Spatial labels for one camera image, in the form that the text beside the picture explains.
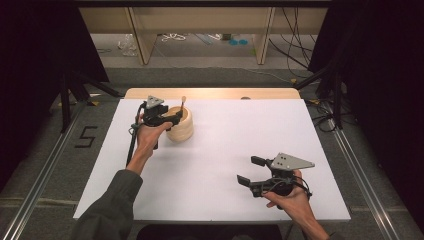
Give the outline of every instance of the human hand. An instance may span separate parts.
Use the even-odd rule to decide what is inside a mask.
[[[142,122],[142,117],[143,115],[138,117],[139,123]],[[172,127],[171,122],[165,122],[157,127],[141,125],[137,131],[137,149],[128,163],[127,169],[140,175],[145,163],[153,155],[153,148],[157,144],[160,135],[170,127]]]
[[[303,185],[300,170],[293,172],[297,177],[297,182]],[[266,192],[262,196],[270,201],[267,207],[280,206],[310,239],[329,239],[327,232],[315,219],[308,196],[301,187],[295,185],[287,196],[281,196],[274,192]]]

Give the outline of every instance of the sleeve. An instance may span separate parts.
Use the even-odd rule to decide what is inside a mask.
[[[143,183],[129,170],[120,170],[108,189],[76,222],[74,239],[127,239],[134,219],[133,203]]]

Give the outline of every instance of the wrist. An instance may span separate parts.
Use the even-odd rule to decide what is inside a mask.
[[[139,147],[135,150],[134,155],[131,158],[131,161],[128,163],[126,169],[140,175],[148,159],[148,154]]]

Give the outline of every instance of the black backdrop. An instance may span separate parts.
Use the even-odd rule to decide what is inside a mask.
[[[379,164],[424,232],[424,7],[396,0],[370,1],[368,7],[343,81]],[[353,14],[329,9],[310,70],[325,66],[335,50],[330,43],[340,40]]]
[[[77,8],[1,3],[0,190],[36,141],[63,74],[109,81],[82,21]]]

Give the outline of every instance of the white tabletop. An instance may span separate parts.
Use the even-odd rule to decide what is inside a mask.
[[[107,189],[116,171],[125,168],[128,133],[142,99],[122,99],[84,190],[74,218]],[[169,107],[180,100],[165,99]],[[147,162],[143,186],[134,203],[135,220],[146,222],[276,222],[290,220],[254,198],[237,175],[251,181],[271,177],[251,156],[273,159],[279,152],[315,163],[303,169],[318,220],[348,221],[350,215],[303,100],[191,100],[193,136],[171,142],[164,133]]]

